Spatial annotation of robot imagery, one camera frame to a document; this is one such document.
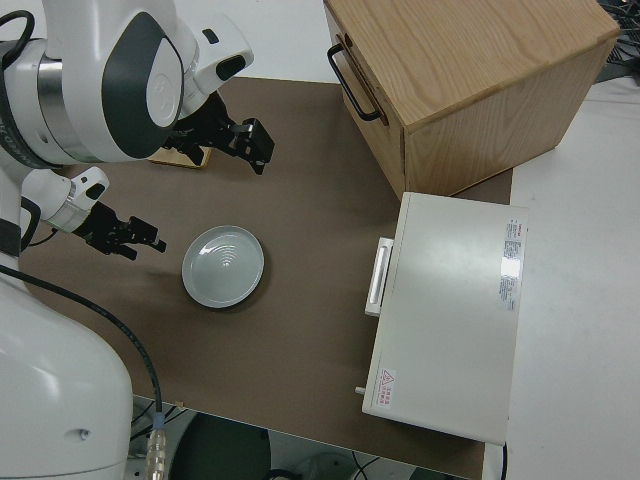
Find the warning label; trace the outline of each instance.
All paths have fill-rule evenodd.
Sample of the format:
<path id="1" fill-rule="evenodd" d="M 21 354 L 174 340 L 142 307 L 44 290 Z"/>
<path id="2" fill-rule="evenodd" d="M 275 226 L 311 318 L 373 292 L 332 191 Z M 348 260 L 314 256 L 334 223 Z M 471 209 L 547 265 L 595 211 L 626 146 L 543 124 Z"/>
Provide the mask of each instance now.
<path id="1" fill-rule="evenodd" d="M 376 405 L 382 408 L 391 408 L 393 401 L 393 387 L 396 382 L 396 371 L 388 368 L 381 368 L 378 374 L 378 392 L 376 394 Z"/>

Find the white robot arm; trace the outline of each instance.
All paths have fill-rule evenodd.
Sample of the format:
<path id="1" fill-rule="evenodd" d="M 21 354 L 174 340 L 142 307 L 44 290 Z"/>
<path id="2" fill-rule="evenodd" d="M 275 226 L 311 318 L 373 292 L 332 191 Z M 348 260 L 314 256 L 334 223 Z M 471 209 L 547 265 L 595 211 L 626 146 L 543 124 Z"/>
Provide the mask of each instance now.
<path id="1" fill-rule="evenodd" d="M 135 258 L 127 243 L 163 251 L 154 227 L 120 222 L 98 201 L 108 187 L 100 169 L 73 179 L 51 170 L 143 159 L 161 147 L 198 163 L 208 146 L 262 173 L 273 141 L 256 119 L 233 122 L 216 92 L 253 60 L 226 17 L 187 26 L 171 0 L 42 3 L 46 40 L 30 38 L 28 12 L 0 18 L 0 26 L 27 20 L 21 39 L 0 43 L 0 479 L 121 479 L 129 376 L 102 339 L 26 290 L 21 205 L 104 253 Z M 152 436 L 147 478 L 162 478 L 161 443 Z"/>

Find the black metal handle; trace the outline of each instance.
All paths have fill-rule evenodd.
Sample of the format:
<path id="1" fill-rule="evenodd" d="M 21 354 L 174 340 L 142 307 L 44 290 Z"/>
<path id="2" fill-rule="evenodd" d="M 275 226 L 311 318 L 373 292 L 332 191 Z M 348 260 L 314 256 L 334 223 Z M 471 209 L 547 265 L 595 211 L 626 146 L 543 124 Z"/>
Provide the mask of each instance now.
<path id="1" fill-rule="evenodd" d="M 338 81 L 340 82 L 340 85 L 342 85 L 342 88 L 344 89 L 344 93 L 347 94 L 347 97 L 349 97 L 349 100 L 351 101 L 353 108 L 356 110 L 356 113 L 362 120 L 364 120 L 365 122 L 371 122 L 372 120 L 380 118 L 382 114 L 380 113 L 379 110 L 374 110 L 371 113 L 365 113 L 365 111 L 362 110 L 362 107 L 358 103 L 358 100 L 356 100 L 356 97 L 353 95 L 353 92 L 349 88 L 349 85 L 347 85 L 347 81 L 344 79 L 342 72 L 340 72 L 338 65 L 333 59 L 333 56 L 336 53 L 339 53 L 343 50 L 344 50 L 344 47 L 342 46 L 342 44 L 338 43 L 337 45 L 334 45 L 329 49 L 329 51 L 327 52 L 327 58 L 329 59 L 329 65 L 331 65 L 331 68 L 336 74 L 336 77 L 338 77 Z"/>

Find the white plate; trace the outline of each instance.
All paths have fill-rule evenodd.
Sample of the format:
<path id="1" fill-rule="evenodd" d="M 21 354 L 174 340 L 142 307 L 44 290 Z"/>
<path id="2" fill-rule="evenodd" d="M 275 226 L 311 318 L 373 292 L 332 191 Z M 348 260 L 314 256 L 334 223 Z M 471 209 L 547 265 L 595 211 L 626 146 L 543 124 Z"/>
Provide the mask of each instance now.
<path id="1" fill-rule="evenodd" d="M 264 255 L 260 242 L 244 228 L 225 225 L 194 240 L 182 262 L 182 282 L 198 303 L 224 308 L 256 288 Z"/>

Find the brown mat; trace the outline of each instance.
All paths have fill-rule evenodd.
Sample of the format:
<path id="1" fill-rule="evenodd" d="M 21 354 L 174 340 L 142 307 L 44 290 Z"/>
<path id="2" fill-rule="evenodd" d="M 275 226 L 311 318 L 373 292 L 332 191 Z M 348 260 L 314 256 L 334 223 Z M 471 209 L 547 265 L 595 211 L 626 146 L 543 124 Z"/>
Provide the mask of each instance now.
<path id="1" fill-rule="evenodd" d="M 235 79 L 223 94 L 236 121 L 260 118 L 276 142 L 262 177 L 219 152 L 204 170 L 107 165 L 112 186 L 104 202 L 121 219 L 135 215 L 157 225 L 167 252 L 142 247 L 130 262 L 58 235 L 25 252 L 22 269 L 127 322 L 148 348 L 167 401 L 480 478 L 483 444 L 360 411 L 362 397 L 353 390 L 366 383 L 376 331 L 364 303 L 378 237 L 393 236 L 400 204 L 339 87 Z M 503 175 L 469 195 L 508 201 L 509 188 L 510 176 Z M 180 269 L 191 241 L 225 224 L 260 240 L 265 272 L 245 302 L 213 311 L 187 295 Z M 36 294 L 107 339 L 125 361 L 134 391 L 151 395 L 142 362 L 118 331 L 82 307 Z"/>

